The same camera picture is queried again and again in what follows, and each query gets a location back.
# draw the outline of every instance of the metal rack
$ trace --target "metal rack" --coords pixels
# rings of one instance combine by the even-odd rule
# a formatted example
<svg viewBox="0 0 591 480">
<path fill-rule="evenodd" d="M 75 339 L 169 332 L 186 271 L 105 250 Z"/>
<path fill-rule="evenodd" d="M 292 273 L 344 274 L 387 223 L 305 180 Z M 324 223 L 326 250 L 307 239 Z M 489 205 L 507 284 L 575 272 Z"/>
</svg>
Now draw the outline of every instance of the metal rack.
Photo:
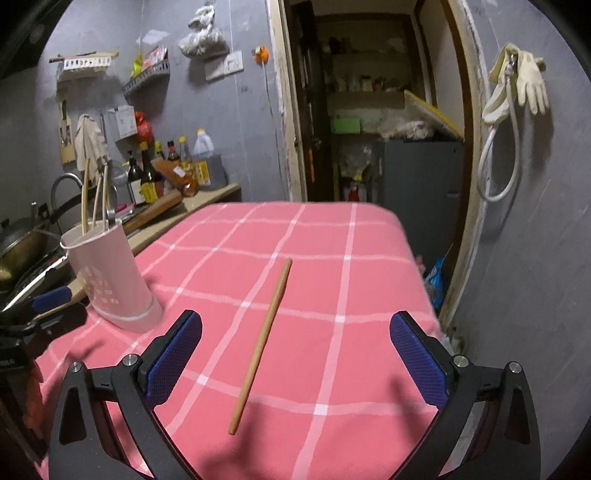
<svg viewBox="0 0 591 480">
<path fill-rule="evenodd" d="M 137 77 L 132 78 L 123 86 L 123 94 L 131 95 L 144 85 L 152 82 L 154 79 L 170 75 L 170 63 L 168 59 L 159 61 L 157 64 L 146 68 Z"/>
</svg>

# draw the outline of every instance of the yellow bottle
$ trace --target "yellow bottle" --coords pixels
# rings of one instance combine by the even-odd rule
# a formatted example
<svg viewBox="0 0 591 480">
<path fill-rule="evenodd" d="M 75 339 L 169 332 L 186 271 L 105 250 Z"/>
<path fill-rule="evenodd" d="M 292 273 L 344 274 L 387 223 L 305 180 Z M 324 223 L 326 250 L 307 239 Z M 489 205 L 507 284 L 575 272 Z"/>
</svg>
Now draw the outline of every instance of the yellow bottle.
<svg viewBox="0 0 591 480">
<path fill-rule="evenodd" d="M 191 154 L 189 153 L 189 147 L 187 146 L 187 138 L 179 137 L 178 143 L 180 144 L 179 150 L 181 152 L 181 168 L 193 178 L 195 178 L 195 171 L 193 170 L 193 162 L 191 160 Z"/>
</svg>

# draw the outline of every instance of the red bottle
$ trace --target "red bottle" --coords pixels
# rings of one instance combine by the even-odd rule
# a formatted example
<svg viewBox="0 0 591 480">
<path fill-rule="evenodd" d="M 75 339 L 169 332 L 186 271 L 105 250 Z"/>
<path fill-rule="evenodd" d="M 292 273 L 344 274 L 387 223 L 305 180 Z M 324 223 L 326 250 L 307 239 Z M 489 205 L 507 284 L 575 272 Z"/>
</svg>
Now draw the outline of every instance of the red bottle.
<svg viewBox="0 0 591 480">
<path fill-rule="evenodd" d="M 351 189 L 349 190 L 349 201 L 350 202 L 359 202 L 359 186 L 351 184 Z"/>
</svg>

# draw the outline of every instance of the pink checkered tablecloth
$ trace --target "pink checkered tablecloth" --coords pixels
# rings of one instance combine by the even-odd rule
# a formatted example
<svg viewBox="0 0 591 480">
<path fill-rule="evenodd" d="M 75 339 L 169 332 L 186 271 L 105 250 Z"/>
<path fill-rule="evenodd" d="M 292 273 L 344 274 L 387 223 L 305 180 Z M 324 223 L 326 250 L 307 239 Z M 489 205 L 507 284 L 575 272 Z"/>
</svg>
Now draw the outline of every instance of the pink checkered tablecloth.
<svg viewBox="0 0 591 480">
<path fill-rule="evenodd" d="M 288 257 L 285 296 L 232 437 L 232 410 Z M 392 213 L 361 203 L 217 204 L 177 225 L 137 264 L 165 307 L 162 324 L 133 334 L 90 307 L 86 325 L 38 360 L 48 403 L 72 361 L 115 365 L 192 309 L 203 337 L 155 412 L 205 480 L 387 479 L 431 422 L 436 410 L 389 338 L 399 310 L 439 334 Z M 118 408 L 109 409 L 132 465 L 148 473 Z"/>
</svg>

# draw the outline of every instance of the cooking pot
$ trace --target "cooking pot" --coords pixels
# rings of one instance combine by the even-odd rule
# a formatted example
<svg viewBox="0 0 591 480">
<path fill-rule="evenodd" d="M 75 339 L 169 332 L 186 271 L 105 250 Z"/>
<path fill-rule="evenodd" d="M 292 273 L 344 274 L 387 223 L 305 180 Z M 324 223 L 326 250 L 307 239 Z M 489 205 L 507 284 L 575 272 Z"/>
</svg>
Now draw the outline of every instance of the cooking pot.
<svg viewBox="0 0 591 480">
<path fill-rule="evenodd" d="M 96 195 L 96 187 L 88 190 L 89 200 Z M 82 195 L 72 197 L 55 212 L 49 214 L 46 205 L 37 210 L 31 204 L 31 217 L 21 218 L 7 226 L 0 234 L 0 294 L 9 293 L 20 277 L 45 254 L 49 225 L 68 210 L 79 205 Z"/>
</svg>

